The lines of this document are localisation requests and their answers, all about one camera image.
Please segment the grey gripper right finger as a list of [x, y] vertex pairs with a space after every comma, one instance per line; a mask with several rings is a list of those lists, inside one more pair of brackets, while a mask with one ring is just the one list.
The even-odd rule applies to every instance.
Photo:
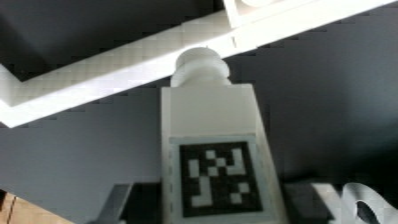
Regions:
[[353, 224], [355, 219], [352, 212], [339, 197], [334, 186], [327, 183], [313, 183], [313, 188], [334, 217], [334, 219], [329, 221], [329, 224]]

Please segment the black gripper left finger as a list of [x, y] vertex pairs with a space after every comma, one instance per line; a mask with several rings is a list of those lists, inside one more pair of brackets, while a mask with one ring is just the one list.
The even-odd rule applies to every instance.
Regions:
[[87, 224], [126, 224], [122, 212], [131, 193], [130, 184], [115, 184], [105, 201], [98, 218]]

